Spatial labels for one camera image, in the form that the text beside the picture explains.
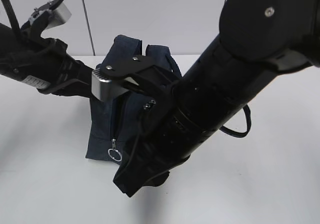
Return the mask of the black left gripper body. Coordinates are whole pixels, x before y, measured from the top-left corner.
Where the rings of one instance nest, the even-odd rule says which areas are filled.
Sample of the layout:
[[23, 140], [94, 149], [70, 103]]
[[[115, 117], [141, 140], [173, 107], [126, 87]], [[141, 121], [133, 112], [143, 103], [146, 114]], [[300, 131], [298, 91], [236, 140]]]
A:
[[93, 69], [67, 53], [68, 45], [61, 40], [42, 40], [38, 46], [37, 78], [42, 86], [37, 90], [44, 95], [80, 96], [91, 98]]

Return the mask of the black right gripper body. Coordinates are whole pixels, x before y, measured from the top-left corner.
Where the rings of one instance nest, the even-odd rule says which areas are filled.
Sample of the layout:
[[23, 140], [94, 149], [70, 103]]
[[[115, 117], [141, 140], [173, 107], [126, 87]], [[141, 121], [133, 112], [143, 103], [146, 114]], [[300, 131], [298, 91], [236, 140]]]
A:
[[161, 186], [170, 170], [190, 157], [190, 128], [181, 123], [142, 125], [124, 147], [113, 183], [128, 197], [143, 187]]

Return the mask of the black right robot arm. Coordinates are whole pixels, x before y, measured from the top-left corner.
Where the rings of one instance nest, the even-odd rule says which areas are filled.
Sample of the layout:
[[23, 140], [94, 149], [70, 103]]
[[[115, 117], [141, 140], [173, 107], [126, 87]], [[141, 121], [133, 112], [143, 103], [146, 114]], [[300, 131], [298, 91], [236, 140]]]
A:
[[169, 170], [245, 108], [277, 76], [320, 64], [320, 0], [226, 0], [219, 35], [166, 88], [140, 74], [155, 104], [129, 139], [114, 184], [127, 196], [160, 186]]

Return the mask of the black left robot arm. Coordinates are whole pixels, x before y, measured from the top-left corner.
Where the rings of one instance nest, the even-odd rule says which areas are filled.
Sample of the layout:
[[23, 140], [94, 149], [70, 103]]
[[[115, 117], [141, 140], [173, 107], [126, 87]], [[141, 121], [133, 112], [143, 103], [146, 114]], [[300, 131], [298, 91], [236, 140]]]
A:
[[13, 30], [0, 26], [0, 74], [35, 87], [44, 95], [93, 98], [92, 71], [66, 52], [67, 45], [46, 38], [44, 45], [23, 37], [18, 41]]

